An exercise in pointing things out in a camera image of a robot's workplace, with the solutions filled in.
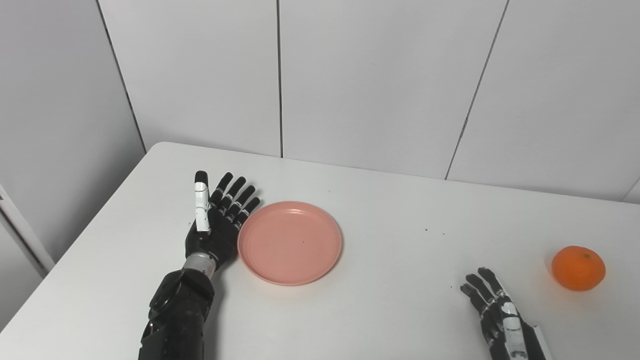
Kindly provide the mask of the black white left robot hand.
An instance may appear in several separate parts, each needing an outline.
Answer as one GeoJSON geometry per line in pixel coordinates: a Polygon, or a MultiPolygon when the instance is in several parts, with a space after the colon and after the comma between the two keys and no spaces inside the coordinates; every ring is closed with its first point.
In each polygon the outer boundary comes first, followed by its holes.
{"type": "Polygon", "coordinates": [[[185,239],[185,257],[202,254],[220,268],[237,253],[241,228],[260,205],[256,188],[245,177],[227,172],[216,187],[210,187],[208,173],[194,177],[195,219],[185,239]]]}

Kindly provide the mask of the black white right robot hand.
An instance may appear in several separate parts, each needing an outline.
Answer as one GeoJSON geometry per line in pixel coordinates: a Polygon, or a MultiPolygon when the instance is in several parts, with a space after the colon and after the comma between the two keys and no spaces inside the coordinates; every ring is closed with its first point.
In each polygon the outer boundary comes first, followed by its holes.
{"type": "Polygon", "coordinates": [[[551,360],[541,328],[522,318],[491,269],[480,267],[465,279],[460,290],[478,312],[481,332],[493,360],[551,360]]]}

